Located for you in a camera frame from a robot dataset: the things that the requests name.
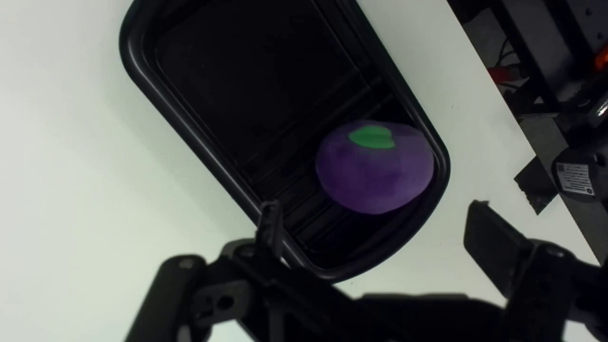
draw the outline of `white surface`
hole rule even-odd
[[[0,340],[124,340],[159,264],[214,261],[254,224],[126,76],[128,0],[0,0]],[[362,0],[453,158],[426,228],[360,293],[501,295],[463,247],[472,200],[594,261],[554,202],[537,217],[514,177],[533,150],[444,0]],[[569,340],[584,340],[578,329]],[[235,327],[216,340],[240,340]]]

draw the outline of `black plastic bin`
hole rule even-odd
[[[428,221],[449,154],[354,0],[136,0],[122,31],[136,84],[257,221],[278,200],[286,259],[339,281],[371,270]],[[411,124],[436,179],[388,215],[358,215],[320,188],[322,139],[360,120]]]

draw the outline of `white table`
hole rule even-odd
[[[254,224],[126,76],[130,0],[0,0],[0,340],[124,340],[162,261]],[[561,200],[537,217],[514,177],[533,148],[444,0],[362,0],[453,158],[451,186],[362,293],[502,297],[463,247],[472,200],[594,255]],[[236,327],[216,340],[236,340]],[[586,340],[569,329],[569,340]]]

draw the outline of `black tray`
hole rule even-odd
[[[404,247],[449,183],[449,154],[354,0],[136,0],[122,31],[136,84],[244,211],[278,200],[286,259],[326,280]],[[417,126],[436,179],[388,215],[358,215],[320,188],[322,139],[352,120]]]

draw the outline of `purple ball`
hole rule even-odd
[[[318,154],[324,190],[343,207],[383,215],[419,198],[434,179],[434,148],[402,124],[354,122],[335,129]]]

